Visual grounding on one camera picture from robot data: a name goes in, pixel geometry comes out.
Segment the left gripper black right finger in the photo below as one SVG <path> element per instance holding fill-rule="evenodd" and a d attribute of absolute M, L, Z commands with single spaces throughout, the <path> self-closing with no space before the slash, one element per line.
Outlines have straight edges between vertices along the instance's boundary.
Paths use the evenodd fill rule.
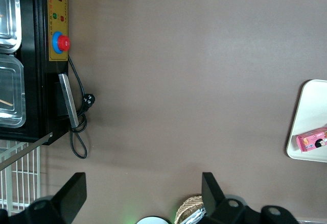
<path fill-rule="evenodd" d="M 202 173 L 201 195 L 208 216 L 225 200 L 225 195 L 211 172 Z"/>

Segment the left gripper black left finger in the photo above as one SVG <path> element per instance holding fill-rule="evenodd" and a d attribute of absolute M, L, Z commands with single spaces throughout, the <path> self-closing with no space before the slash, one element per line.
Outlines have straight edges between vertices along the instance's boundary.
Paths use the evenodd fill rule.
<path fill-rule="evenodd" d="M 86 174 L 77 172 L 52 197 L 52 203 L 63 222 L 72 223 L 86 198 Z"/>

